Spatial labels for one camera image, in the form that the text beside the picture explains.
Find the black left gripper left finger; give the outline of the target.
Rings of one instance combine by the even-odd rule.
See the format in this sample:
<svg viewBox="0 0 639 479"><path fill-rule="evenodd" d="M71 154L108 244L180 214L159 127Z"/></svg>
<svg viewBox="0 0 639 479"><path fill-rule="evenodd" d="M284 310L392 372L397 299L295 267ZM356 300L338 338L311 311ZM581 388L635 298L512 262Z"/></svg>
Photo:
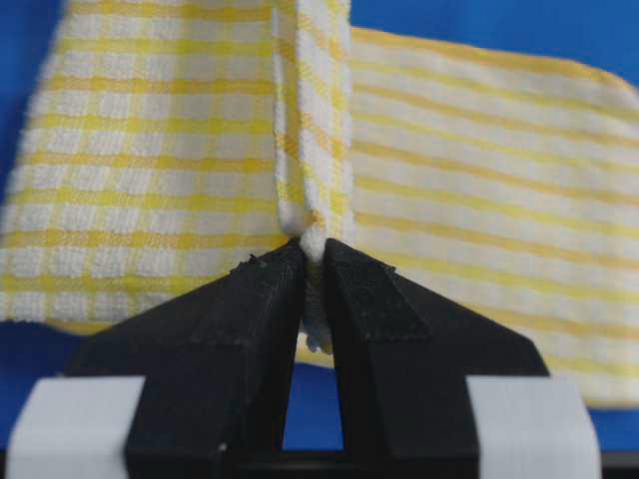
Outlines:
<svg viewBox="0 0 639 479"><path fill-rule="evenodd" d="M133 478L220 478L278 452L304 309L296 241L85 339L69 377L141 376L125 446Z"/></svg>

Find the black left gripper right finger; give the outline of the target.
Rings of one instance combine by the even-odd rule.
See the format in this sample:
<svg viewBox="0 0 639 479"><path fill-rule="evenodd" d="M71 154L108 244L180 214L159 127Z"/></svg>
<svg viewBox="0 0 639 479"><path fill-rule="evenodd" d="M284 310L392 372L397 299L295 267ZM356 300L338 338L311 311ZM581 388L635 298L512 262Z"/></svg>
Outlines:
<svg viewBox="0 0 639 479"><path fill-rule="evenodd" d="M545 376L527 337L331 239L323 257L345 452L377 478L475 478L469 375Z"/></svg>

